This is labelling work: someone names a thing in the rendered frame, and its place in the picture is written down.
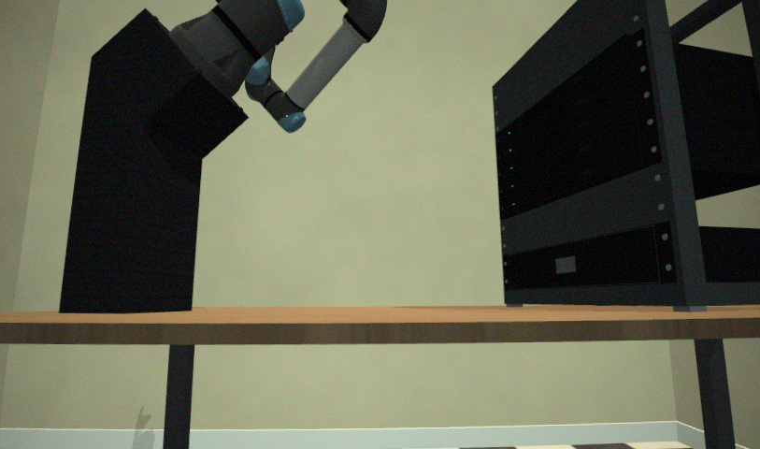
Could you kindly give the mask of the dark grey server rack frame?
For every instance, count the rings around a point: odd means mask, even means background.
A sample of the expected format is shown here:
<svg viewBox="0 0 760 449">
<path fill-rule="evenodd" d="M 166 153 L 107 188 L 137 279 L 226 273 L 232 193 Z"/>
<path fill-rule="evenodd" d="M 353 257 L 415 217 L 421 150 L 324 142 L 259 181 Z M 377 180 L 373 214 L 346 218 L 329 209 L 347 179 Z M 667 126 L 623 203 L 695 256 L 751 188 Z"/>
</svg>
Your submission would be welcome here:
<svg viewBox="0 0 760 449">
<path fill-rule="evenodd" d="M 741 2 L 753 57 L 680 44 Z M 760 0 L 577 0 L 493 102 L 507 307 L 760 305 L 760 228 L 695 205 L 760 185 Z"/>
</svg>

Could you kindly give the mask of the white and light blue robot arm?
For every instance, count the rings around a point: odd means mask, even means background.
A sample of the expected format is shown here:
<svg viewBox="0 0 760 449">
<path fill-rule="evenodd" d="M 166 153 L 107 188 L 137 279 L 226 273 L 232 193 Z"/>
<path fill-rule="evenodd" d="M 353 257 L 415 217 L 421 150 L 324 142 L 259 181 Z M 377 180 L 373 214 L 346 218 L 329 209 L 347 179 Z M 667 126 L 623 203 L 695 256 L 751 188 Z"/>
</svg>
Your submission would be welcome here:
<svg viewBox="0 0 760 449">
<path fill-rule="evenodd" d="M 245 80 L 248 97 L 260 102 L 287 133 L 303 126 L 304 110 L 376 35 L 387 8 L 387 0 L 339 0 L 348 10 L 343 23 L 283 92 L 271 79 L 271 64 L 276 44 L 305 17 L 301 0 L 215 1 L 210 12 L 177 25 L 169 35 L 229 98 Z"/>
</svg>

